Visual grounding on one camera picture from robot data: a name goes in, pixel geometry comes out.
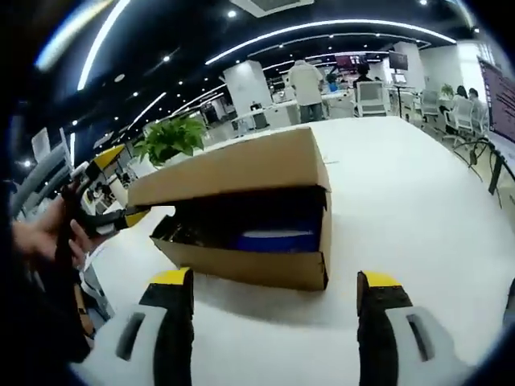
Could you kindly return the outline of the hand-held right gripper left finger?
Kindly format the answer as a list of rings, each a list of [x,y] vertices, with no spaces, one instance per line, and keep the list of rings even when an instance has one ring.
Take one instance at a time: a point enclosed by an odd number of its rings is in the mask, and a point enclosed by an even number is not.
[[[82,363],[83,385],[190,385],[194,329],[193,272],[152,277],[136,305],[116,313],[96,334]]]

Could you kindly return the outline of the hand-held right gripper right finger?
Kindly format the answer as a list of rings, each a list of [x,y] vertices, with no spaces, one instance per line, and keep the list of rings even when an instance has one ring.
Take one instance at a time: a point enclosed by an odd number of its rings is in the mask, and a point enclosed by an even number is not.
[[[357,274],[356,313],[360,385],[460,385],[469,374],[451,335],[390,275]]]

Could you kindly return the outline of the person's left hand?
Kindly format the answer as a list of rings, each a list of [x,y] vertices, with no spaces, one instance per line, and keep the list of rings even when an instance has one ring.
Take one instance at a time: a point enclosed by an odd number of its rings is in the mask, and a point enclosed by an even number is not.
[[[21,257],[24,277],[29,276],[36,261],[55,261],[59,230],[64,221],[65,202],[58,195],[37,220],[12,224],[14,250]],[[81,268],[101,241],[90,238],[76,220],[70,220],[69,225],[72,236],[67,243],[72,251],[72,263],[75,268]]]

